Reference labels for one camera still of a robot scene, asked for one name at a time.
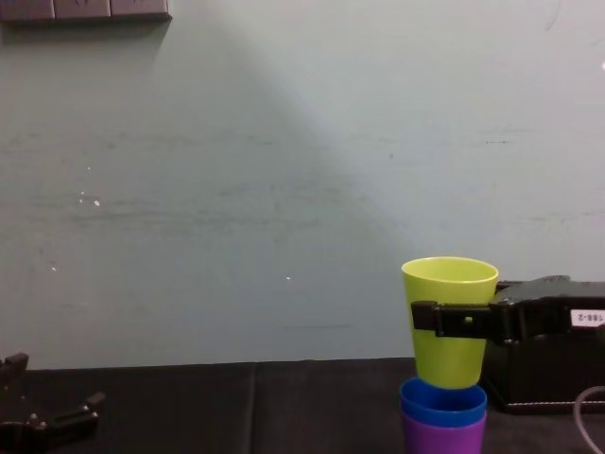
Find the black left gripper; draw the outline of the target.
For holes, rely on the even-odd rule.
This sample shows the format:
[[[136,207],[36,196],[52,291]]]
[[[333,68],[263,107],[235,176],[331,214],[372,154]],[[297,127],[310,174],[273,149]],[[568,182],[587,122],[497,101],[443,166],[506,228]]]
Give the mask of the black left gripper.
[[[25,407],[24,377],[29,355],[1,359],[1,417],[19,416]],[[95,393],[68,410],[33,410],[26,419],[1,422],[2,453],[45,453],[93,437],[106,394]]]

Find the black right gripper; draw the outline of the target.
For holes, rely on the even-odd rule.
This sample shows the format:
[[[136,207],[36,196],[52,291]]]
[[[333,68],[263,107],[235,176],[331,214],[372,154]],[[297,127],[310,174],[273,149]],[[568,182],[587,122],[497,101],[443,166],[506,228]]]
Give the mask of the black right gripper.
[[[486,306],[416,301],[410,308],[415,329],[444,338],[529,341],[602,334],[604,283],[565,275],[498,281]]]

